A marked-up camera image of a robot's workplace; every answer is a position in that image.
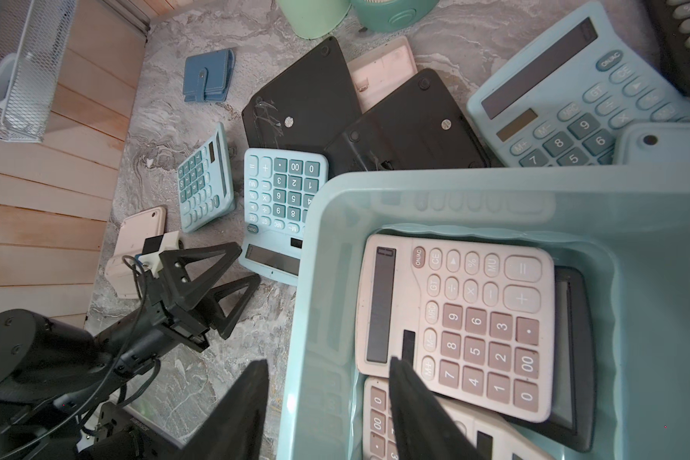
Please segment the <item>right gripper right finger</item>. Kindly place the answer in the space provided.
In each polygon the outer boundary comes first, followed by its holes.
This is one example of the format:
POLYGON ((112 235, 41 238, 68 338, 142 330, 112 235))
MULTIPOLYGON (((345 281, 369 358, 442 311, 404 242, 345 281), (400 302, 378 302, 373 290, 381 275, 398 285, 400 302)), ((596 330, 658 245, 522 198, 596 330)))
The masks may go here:
POLYGON ((389 398, 398 454, 402 459, 479 459, 411 364, 391 358, 389 398))

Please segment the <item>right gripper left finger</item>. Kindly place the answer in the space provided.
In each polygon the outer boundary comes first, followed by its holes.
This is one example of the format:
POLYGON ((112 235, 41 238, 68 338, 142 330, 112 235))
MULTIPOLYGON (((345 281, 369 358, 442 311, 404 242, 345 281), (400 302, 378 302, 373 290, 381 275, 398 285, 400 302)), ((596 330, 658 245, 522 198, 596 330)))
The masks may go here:
POLYGON ((177 457, 189 460, 258 459, 268 389, 268 362, 250 362, 177 457))

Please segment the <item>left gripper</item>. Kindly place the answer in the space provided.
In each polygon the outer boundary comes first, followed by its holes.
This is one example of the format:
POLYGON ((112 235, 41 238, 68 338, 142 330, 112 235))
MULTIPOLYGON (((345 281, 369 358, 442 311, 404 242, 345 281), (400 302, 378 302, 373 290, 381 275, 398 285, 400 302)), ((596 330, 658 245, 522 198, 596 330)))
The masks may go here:
POLYGON ((209 347, 208 329, 193 335, 168 311, 191 311, 197 306, 208 327, 229 339, 261 285, 261 276, 251 274, 216 287, 241 253, 238 243, 161 252, 161 282, 149 282, 143 307, 95 337, 99 351, 111 361, 120 356, 114 373, 144 374, 157 358, 180 344, 199 353, 209 347))

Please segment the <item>small teal calculator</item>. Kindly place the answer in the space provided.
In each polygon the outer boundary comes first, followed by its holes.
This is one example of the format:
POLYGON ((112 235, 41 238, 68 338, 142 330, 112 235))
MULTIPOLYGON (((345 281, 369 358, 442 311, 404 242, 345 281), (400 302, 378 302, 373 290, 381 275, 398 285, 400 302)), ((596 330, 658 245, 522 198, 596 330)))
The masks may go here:
POLYGON ((308 212, 329 179, 329 163, 318 153, 250 148, 243 168, 245 238, 239 262, 295 287, 308 212))

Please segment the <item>black calculator front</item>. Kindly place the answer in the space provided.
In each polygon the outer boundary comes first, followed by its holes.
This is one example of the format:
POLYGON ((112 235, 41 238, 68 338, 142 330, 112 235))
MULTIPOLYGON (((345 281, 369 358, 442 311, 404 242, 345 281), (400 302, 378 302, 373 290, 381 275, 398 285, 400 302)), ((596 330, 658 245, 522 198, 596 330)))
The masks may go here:
POLYGON ((542 423, 506 416, 519 427, 544 435, 575 452, 589 452, 597 399, 595 347, 590 304, 582 273, 555 268, 555 355, 551 413, 542 423))

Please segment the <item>mint green storage box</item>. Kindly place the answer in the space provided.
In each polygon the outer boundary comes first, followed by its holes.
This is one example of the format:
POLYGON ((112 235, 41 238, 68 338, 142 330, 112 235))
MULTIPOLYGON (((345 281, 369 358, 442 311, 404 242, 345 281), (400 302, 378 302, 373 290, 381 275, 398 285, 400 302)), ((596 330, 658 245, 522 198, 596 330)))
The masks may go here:
POLYGON ((315 194, 293 316, 281 459, 401 457, 368 376, 404 358, 433 396, 540 434, 556 268, 585 282, 591 459, 690 459, 690 163, 350 172, 315 194))

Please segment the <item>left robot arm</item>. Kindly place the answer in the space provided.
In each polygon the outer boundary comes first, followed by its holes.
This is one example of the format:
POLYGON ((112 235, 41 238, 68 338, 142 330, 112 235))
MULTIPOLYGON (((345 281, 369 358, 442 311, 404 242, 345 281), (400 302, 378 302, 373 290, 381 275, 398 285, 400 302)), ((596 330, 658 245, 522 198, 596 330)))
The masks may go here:
POLYGON ((85 450, 78 442, 111 397, 118 408, 133 403, 130 381, 154 381, 172 349, 203 352, 210 332, 232 335, 261 283, 257 274, 222 281, 241 252, 237 243, 165 250, 157 271, 126 256, 139 305, 99 335, 31 310, 0 312, 0 459, 150 457, 134 424, 85 450))

